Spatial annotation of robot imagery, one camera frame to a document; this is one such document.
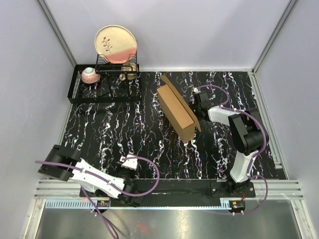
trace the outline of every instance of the plate with leaf design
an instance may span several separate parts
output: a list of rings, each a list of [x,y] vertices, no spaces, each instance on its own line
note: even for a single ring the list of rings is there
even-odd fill
[[[94,46],[99,55],[114,64],[125,63],[136,54],[137,43],[133,34],[126,28],[109,25],[96,33]]]

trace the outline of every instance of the cardboard box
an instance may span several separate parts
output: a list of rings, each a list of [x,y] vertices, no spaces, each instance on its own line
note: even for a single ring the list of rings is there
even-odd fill
[[[181,141],[187,143],[194,138],[195,125],[201,131],[198,119],[169,79],[160,78],[166,83],[157,89],[160,107]]]

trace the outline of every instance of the marble surface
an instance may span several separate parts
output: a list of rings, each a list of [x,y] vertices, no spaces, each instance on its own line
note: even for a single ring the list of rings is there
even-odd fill
[[[156,89],[166,75],[191,100],[192,87],[215,84],[230,95],[227,107],[257,107],[247,72],[142,72],[142,99],[135,103],[73,105],[62,145],[82,150],[82,157],[94,167],[115,174],[121,155],[133,153],[152,160],[167,179],[226,178],[234,163],[229,127],[200,121],[202,132],[184,144],[160,109]],[[203,89],[216,105],[226,100],[218,89]],[[278,178],[269,146],[257,157],[253,173]],[[140,162],[138,178],[155,178],[154,169]]]

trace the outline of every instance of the gray floor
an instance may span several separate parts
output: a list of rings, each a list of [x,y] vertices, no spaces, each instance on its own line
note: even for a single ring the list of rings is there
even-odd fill
[[[249,201],[248,210],[256,207]],[[223,216],[212,211],[108,210],[104,216],[127,239],[300,239],[287,201],[267,201],[257,212]],[[112,238],[99,217],[88,210],[45,209],[37,239]]]

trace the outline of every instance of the dish rack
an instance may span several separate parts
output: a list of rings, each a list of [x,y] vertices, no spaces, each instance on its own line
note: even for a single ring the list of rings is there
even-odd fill
[[[113,64],[103,55],[97,55],[95,65],[76,65],[68,93],[69,101],[73,104],[139,101],[141,80],[137,55],[131,55],[128,59],[124,64]],[[87,67],[95,68],[95,72],[101,75],[97,83],[88,85],[81,80],[82,71]]]

